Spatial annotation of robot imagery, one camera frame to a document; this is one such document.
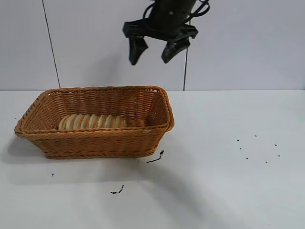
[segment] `white tabletop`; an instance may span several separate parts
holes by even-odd
[[[153,156],[85,160],[14,136],[39,93],[0,92],[0,228],[304,228],[305,91],[169,92]]]

